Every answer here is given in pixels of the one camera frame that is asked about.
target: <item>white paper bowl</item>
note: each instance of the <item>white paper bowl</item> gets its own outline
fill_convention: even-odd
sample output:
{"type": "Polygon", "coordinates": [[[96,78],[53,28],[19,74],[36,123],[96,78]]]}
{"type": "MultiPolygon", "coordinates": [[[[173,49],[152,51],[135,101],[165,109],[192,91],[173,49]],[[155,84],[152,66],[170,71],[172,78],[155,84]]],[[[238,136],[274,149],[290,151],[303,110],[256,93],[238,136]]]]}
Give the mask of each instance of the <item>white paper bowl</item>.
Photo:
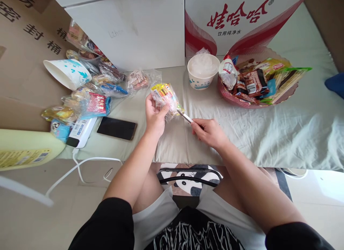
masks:
{"type": "Polygon", "coordinates": [[[43,64],[56,80],[73,91],[92,79],[89,71],[75,59],[44,60],[43,64]]]}

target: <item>white tile floor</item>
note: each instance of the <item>white tile floor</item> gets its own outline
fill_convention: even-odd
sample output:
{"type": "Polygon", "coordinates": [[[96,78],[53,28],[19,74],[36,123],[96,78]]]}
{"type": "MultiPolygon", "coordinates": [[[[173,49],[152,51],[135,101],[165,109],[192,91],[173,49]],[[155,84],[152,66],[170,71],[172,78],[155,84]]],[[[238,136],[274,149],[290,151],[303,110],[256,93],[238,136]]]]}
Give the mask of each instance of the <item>white tile floor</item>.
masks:
{"type": "MultiPolygon", "coordinates": [[[[72,161],[54,160],[39,167],[0,175],[45,193],[72,166],[72,161]]],[[[119,165],[86,163],[82,168],[84,179],[99,180],[109,167],[114,167],[115,173],[119,165]]],[[[344,249],[341,232],[344,227],[344,174],[310,170],[306,178],[287,178],[287,182],[295,205],[309,224],[335,249],[344,249]]],[[[52,208],[0,188],[1,249],[68,249],[75,233],[101,201],[106,185],[101,182],[84,186],[75,171],[52,192],[55,202],[52,208]]]]}

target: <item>black phone screen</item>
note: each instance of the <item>black phone screen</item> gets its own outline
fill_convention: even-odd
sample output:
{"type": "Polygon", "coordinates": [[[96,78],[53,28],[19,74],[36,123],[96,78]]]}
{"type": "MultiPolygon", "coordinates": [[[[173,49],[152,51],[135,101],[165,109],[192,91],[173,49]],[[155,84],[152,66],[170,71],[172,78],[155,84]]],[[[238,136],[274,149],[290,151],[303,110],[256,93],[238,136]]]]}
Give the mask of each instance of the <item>black phone screen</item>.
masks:
{"type": "Polygon", "coordinates": [[[136,123],[134,122],[103,117],[97,133],[130,141],[134,137],[135,129],[136,123]]]}

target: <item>gray bed sheet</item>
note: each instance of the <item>gray bed sheet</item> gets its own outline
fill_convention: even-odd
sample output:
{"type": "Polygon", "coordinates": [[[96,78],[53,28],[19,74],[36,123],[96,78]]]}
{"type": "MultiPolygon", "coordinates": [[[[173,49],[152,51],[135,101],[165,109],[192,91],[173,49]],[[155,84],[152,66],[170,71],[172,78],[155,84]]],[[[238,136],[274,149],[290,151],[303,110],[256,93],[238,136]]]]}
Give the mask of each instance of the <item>gray bed sheet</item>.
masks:
{"type": "MultiPolygon", "coordinates": [[[[337,74],[333,60],[306,7],[301,5],[269,47],[295,67],[313,67],[295,94],[272,107],[248,110],[231,106],[217,91],[216,79],[204,91],[190,87],[186,65],[160,69],[163,82],[172,84],[192,118],[215,118],[230,140],[257,166],[344,171],[344,100],[324,86],[337,74]]],[[[111,157],[126,160],[145,131],[144,99],[149,90],[133,98],[114,101],[110,117],[138,123],[133,141],[96,133],[100,119],[78,159],[111,157]]],[[[214,149],[191,134],[181,117],[166,124],[154,162],[222,165],[214,149]]],[[[67,146],[59,158],[72,158],[67,146]]]]}

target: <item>yellow label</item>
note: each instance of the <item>yellow label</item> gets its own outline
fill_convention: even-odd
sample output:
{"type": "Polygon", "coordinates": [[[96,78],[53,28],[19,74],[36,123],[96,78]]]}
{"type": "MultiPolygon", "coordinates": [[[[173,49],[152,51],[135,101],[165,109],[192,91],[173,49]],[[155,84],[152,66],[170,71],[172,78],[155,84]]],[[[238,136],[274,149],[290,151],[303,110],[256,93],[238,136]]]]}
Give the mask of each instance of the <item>yellow label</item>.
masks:
{"type": "Polygon", "coordinates": [[[42,162],[51,149],[0,151],[0,168],[42,162]]]}

